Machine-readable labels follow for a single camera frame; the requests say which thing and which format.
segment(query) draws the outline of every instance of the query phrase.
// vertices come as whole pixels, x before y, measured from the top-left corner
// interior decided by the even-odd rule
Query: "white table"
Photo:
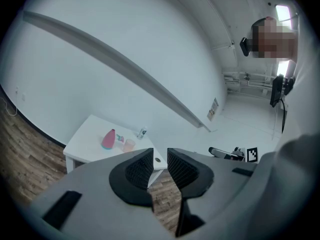
[[[143,139],[138,139],[137,133],[94,115],[90,115],[87,118],[63,150],[67,173],[70,173],[75,168],[75,161],[90,163],[123,154],[122,148],[124,143],[118,140],[114,142],[114,146],[110,150],[104,149],[101,146],[103,138],[111,129],[115,129],[116,134],[123,136],[124,142],[126,139],[132,139],[135,142],[133,151],[153,148],[154,171],[149,179],[149,187],[162,171],[168,168],[168,165],[148,136],[145,135]]]

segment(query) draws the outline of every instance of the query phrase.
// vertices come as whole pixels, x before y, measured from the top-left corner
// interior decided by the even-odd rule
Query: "black cable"
[[[282,132],[284,132],[285,123],[286,123],[286,108],[285,108],[285,103],[283,99],[279,98],[279,101],[281,101],[283,105]]]

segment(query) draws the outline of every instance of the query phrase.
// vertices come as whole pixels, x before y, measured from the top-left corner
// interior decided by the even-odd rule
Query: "white ceiling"
[[[245,57],[239,43],[247,36],[255,21],[266,16],[277,17],[275,4],[288,5],[291,12],[296,11],[290,0],[178,1],[202,27],[213,50],[212,55],[220,60],[224,72],[276,74],[276,65],[265,60]],[[228,47],[232,42],[234,49]]]

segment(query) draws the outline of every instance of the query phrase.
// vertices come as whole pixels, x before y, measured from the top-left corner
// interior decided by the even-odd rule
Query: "wall sign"
[[[216,98],[214,98],[212,106],[208,112],[208,115],[206,116],[210,121],[212,121],[212,119],[214,118],[214,115],[216,114],[218,107],[219,107],[218,101]]]
[[[248,148],[246,150],[246,161],[250,163],[258,162],[258,148]]]

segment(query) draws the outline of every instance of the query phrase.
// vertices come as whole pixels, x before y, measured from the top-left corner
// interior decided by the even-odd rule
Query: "pink bottle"
[[[102,147],[106,150],[112,149],[112,147],[115,144],[115,139],[116,139],[116,131],[115,129],[112,129],[104,136],[103,141],[101,143]]]

